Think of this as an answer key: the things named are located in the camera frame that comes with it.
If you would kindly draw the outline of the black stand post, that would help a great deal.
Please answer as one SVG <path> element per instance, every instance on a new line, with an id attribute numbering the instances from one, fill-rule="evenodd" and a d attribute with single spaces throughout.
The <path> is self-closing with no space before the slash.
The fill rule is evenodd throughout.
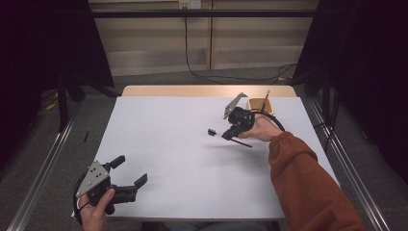
<path id="1" fill-rule="evenodd" d="M 60 128 L 59 131 L 62 132 L 68 123 L 68 110 L 66 103 L 66 91 L 64 87 L 64 78 L 60 76 L 58 79 L 58 103 L 60 111 Z"/>
<path id="2" fill-rule="evenodd" d="M 330 124 L 330 79 L 327 70 L 324 72 L 322 86 L 322 112 L 326 124 Z"/>

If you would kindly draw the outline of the person's right hand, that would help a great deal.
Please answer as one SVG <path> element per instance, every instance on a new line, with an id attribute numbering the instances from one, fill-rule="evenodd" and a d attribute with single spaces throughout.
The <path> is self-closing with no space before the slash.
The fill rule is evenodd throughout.
<path id="1" fill-rule="evenodd" d="M 283 131 L 274 125 L 271 120 L 264 115 L 256 115 L 253 127 L 238 135 L 239 139 L 254 138 L 259 141 L 272 141 Z"/>

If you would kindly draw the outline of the person's left hand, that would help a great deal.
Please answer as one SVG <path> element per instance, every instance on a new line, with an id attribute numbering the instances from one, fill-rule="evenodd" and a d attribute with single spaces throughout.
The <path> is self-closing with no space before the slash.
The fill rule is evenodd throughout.
<path id="1" fill-rule="evenodd" d="M 100 198 L 96 206 L 89 204 L 89 197 L 83 194 L 79 200 L 81 208 L 80 215 L 82 219 L 83 231 L 107 231 L 108 222 L 105 209 L 115 195 L 114 189 L 107 190 Z"/>

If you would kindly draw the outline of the black brush with beige tip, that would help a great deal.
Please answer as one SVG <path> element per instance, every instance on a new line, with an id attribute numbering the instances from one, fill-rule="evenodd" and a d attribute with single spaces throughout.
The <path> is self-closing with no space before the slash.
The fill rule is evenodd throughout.
<path id="1" fill-rule="evenodd" d="M 261 107 L 261 112 L 265 111 L 265 107 L 267 105 L 269 94 L 270 94 L 270 90 L 267 91 L 267 94 L 266 94 L 266 96 L 265 96 L 265 98 L 263 100 L 263 104 L 262 104 L 262 107 Z"/>

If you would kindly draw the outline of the beige square cup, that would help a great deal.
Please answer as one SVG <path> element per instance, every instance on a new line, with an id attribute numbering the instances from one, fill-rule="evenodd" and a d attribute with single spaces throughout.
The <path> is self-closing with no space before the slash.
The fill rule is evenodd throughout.
<path id="1" fill-rule="evenodd" d="M 248 101 L 247 101 L 246 109 L 247 110 L 261 111 L 263 100 L 264 100 L 264 98 L 249 98 Z M 269 115 L 274 114 L 273 106 L 272 106 L 272 104 L 270 103 L 269 100 L 267 101 L 267 105 L 265 107 L 265 113 L 267 113 Z"/>

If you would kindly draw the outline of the white table cover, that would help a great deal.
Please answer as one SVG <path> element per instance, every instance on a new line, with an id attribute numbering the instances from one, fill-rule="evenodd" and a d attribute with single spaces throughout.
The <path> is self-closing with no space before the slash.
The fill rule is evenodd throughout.
<path id="1" fill-rule="evenodd" d="M 122 96 L 115 102 L 96 160 L 119 155 L 114 184 L 148 181 L 135 202 L 118 204 L 114 218 L 157 220 L 262 220 L 283 216 L 270 182 L 268 144 L 246 147 L 209 136 L 223 133 L 227 97 Z"/>

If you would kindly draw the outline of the metal floor rail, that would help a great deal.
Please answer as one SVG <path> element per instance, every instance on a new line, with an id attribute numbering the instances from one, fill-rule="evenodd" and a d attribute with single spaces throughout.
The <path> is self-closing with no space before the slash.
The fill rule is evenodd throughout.
<path id="1" fill-rule="evenodd" d="M 78 115 L 81 106 L 75 105 L 73 111 L 68 118 L 67 123 L 61 131 L 58 132 L 45 161 L 43 162 L 41 169 L 39 170 L 34 183 L 30 187 L 30 190 L 27 192 L 26 196 L 20 203 L 10 225 L 7 228 L 7 231 L 24 231 L 27 223 L 38 203 L 40 195 L 43 191 L 44 185 L 48 180 L 51 170 L 53 169 L 57 159 L 60 156 L 64 144 L 69 137 L 70 131 L 73 126 L 73 121 Z"/>
<path id="2" fill-rule="evenodd" d="M 335 130 L 329 126 L 325 119 L 323 118 L 323 111 L 318 101 L 314 98 L 309 99 L 309 104 L 312 107 L 315 117 L 319 122 L 319 128 L 322 129 L 327 144 L 334 151 L 334 154 L 342 166 L 342 170 L 346 175 L 346 178 L 351 185 L 354 193 L 357 195 L 365 214 L 370 220 L 370 224 L 375 231 L 390 231 L 389 225 L 384 219 L 380 209 L 378 208 L 376 202 L 372 198 L 369 190 L 358 174 L 355 166 L 352 164 L 350 158 L 348 157 L 343 144 L 338 138 Z"/>

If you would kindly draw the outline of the black curtain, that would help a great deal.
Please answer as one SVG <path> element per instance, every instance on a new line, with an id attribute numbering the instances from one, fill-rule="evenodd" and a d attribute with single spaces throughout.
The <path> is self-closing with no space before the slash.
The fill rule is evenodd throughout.
<path id="1" fill-rule="evenodd" d="M 293 77 L 332 84 L 408 184 L 408 0 L 319 0 Z"/>
<path id="2" fill-rule="evenodd" d="M 89 0 L 0 0 L 0 169 L 59 83 L 114 84 Z"/>

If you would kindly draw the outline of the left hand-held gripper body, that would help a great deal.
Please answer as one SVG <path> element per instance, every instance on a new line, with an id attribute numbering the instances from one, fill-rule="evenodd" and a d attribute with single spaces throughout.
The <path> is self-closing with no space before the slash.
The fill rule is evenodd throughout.
<path id="1" fill-rule="evenodd" d="M 115 212 L 115 204 L 135 202 L 138 189 L 134 184 L 125 187 L 112 184 L 111 175 L 103 165 L 97 160 L 92 162 L 75 190 L 75 197 L 79 199 L 86 194 L 89 197 L 89 203 L 95 206 L 108 189 L 114 189 L 115 195 L 105 209 L 107 215 L 112 215 Z"/>

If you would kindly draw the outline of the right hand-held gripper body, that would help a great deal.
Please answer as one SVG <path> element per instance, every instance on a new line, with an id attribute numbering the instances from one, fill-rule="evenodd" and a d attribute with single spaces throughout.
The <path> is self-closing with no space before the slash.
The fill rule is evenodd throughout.
<path id="1" fill-rule="evenodd" d="M 252 128 L 254 124 L 253 114 L 238 106 L 240 100 L 246 97 L 246 94 L 240 92 L 229 104 L 225 106 L 223 118 L 227 119 L 232 125 L 240 125 L 242 131 L 248 131 Z"/>

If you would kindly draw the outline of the white wall socket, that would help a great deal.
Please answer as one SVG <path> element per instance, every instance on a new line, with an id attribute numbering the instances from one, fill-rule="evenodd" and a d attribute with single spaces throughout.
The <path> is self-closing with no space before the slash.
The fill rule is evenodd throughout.
<path id="1" fill-rule="evenodd" d="M 181 10 L 200 10 L 202 7 L 201 0 L 178 0 Z"/>

